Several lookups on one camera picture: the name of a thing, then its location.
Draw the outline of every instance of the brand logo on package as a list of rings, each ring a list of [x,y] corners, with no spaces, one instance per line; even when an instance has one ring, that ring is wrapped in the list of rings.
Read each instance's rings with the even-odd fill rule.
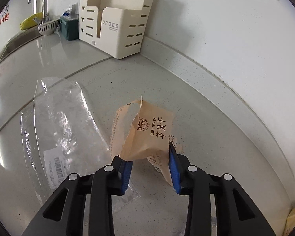
[[[137,130],[147,130],[149,128],[150,124],[148,123],[147,120],[143,119],[142,117],[139,117],[139,123],[138,127],[136,128]]]
[[[107,25],[109,30],[118,32],[118,23],[103,20],[102,24]]]

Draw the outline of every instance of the yellow object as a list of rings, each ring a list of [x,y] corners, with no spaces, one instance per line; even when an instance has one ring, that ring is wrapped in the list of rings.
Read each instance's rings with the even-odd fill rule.
[[[286,225],[283,236],[287,236],[295,227],[295,208],[292,209],[291,213],[286,219]]]
[[[36,13],[30,17],[28,17],[26,20],[24,20],[21,24],[20,24],[20,29],[21,30],[25,30],[25,29],[29,29],[31,27],[34,27],[37,25],[37,23],[33,20],[33,18],[37,17],[39,20],[42,19],[43,17],[43,13],[39,12]]]

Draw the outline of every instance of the wall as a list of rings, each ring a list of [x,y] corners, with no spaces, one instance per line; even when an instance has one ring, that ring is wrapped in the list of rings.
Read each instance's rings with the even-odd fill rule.
[[[0,51],[14,35],[20,32],[20,23],[33,14],[33,4],[28,0],[10,0],[7,11],[0,15]]]
[[[288,0],[154,0],[145,35],[194,59],[241,96],[295,176],[295,9]]]

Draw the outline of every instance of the silver screw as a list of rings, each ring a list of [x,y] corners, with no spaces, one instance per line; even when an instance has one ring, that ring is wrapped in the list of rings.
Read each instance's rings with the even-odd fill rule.
[[[69,175],[69,180],[76,180],[78,178],[78,175],[75,173],[72,173]]]
[[[194,165],[191,165],[188,167],[188,170],[191,171],[191,172],[196,172],[197,171],[197,167],[194,166]]]
[[[105,170],[106,172],[113,171],[113,166],[112,166],[112,165],[107,165],[107,166],[104,168],[104,170]]]
[[[225,174],[224,179],[227,181],[231,181],[233,179],[233,177],[230,174]]]

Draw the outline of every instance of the sink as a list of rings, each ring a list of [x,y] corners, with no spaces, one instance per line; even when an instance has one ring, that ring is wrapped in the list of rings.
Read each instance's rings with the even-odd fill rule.
[[[27,44],[28,42],[40,37],[37,26],[25,30],[9,40],[8,44],[4,46],[0,52],[0,62],[3,61],[12,52]]]

